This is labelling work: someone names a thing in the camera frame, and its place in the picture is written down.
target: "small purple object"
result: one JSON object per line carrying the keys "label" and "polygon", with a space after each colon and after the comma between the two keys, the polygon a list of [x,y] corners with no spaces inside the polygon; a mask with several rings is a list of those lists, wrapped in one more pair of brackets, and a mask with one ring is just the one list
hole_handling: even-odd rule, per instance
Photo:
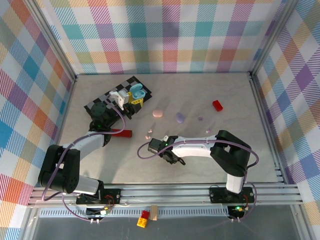
{"label": "small purple object", "polygon": [[185,116],[182,113],[178,112],[175,115],[175,119],[178,122],[178,124],[182,124],[185,121]]}

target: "red block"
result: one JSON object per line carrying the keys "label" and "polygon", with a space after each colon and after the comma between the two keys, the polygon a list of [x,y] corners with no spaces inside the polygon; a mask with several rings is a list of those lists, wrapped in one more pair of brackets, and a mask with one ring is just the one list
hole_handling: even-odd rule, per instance
{"label": "red block", "polygon": [[218,100],[213,101],[212,105],[214,106],[217,112],[220,112],[222,109],[224,109]]}
{"label": "red block", "polygon": [[[120,131],[120,129],[111,129],[112,132]],[[120,133],[112,134],[113,137],[132,138],[132,130],[123,130]]]}
{"label": "red block", "polygon": [[143,219],[149,219],[149,215],[150,215],[150,212],[149,211],[142,211],[142,214],[141,214],[141,217],[143,218]]}

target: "colorful plaid backdrop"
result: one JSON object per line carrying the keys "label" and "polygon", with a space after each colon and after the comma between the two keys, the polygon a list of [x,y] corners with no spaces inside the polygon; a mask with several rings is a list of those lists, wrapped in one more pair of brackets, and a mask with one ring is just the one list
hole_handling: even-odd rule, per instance
{"label": "colorful plaid backdrop", "polygon": [[258,73],[282,163],[320,239],[320,0],[301,0]]}
{"label": "colorful plaid backdrop", "polygon": [[0,240],[19,234],[71,84],[23,0],[0,0]]}
{"label": "colorful plaid backdrop", "polygon": [[122,74],[246,72],[285,1],[38,0],[38,4],[78,73]]}

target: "wooden block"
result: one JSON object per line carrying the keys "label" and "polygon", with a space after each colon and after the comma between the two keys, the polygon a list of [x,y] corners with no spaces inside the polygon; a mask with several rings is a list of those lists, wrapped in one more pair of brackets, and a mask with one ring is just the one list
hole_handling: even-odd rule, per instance
{"label": "wooden block", "polygon": [[150,220],[157,221],[158,220],[158,206],[151,205],[150,208]]}

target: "enclosure wall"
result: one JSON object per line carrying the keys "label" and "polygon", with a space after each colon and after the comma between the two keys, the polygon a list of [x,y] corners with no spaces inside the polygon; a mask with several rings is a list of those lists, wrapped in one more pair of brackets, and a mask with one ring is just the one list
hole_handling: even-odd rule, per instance
{"label": "enclosure wall", "polygon": [[320,1],[300,0],[258,72],[282,164],[320,236]]}
{"label": "enclosure wall", "polygon": [[286,1],[38,0],[38,4],[76,72],[147,74],[247,72]]}
{"label": "enclosure wall", "polygon": [[18,237],[72,81],[22,0],[0,0],[0,239]]}

